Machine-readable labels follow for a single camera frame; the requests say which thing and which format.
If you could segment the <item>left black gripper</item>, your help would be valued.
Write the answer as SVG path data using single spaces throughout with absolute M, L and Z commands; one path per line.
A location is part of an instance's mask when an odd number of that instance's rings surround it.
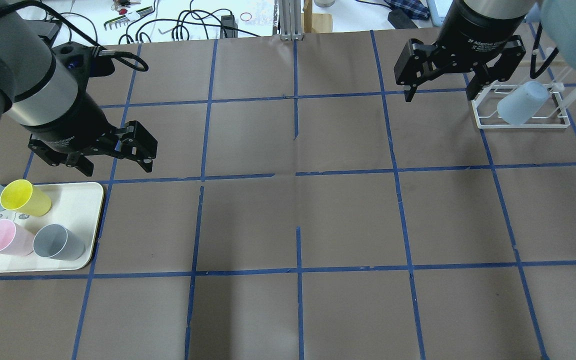
M 116 128 L 97 105 L 77 105 L 61 118 L 28 130 L 27 147 L 48 166 L 75 167 L 92 177 L 94 164 L 88 157 L 109 155 L 118 143 L 119 159 L 136 162 L 146 173 L 153 172 L 157 139 L 137 120 Z

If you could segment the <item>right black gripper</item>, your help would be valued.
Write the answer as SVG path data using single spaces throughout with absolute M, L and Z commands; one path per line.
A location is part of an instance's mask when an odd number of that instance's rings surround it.
M 409 39 L 394 65 L 405 101 L 412 102 L 419 86 L 437 79 L 441 70 L 474 71 L 467 86 L 469 101 L 487 85 L 509 80 L 526 55 L 521 36 L 515 34 L 524 18 L 523 0 L 454 0 L 435 43 Z

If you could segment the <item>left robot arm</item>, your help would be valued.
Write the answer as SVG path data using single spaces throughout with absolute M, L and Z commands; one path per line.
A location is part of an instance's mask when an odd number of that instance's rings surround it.
M 88 45 L 50 47 L 19 16 L 26 7 L 52 14 Z M 114 73 L 115 60 L 138 72 L 149 69 L 138 55 L 103 47 L 38 0 L 0 0 L 0 120 L 7 115 L 30 132 L 30 150 L 49 166 L 73 167 L 90 177 L 89 157 L 106 155 L 153 171 L 155 137 L 139 121 L 111 125 L 87 93 L 90 78 Z

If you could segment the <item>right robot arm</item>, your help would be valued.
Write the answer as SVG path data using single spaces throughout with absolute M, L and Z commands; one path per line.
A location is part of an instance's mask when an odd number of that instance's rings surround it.
M 435 42 L 411 38 L 398 57 L 393 71 L 405 100 L 443 75 L 473 73 L 469 100 L 493 82 L 509 80 L 528 52 L 517 30 L 534 7 L 539 20 L 529 77 L 539 78 L 558 56 L 576 70 L 576 0 L 454 0 Z

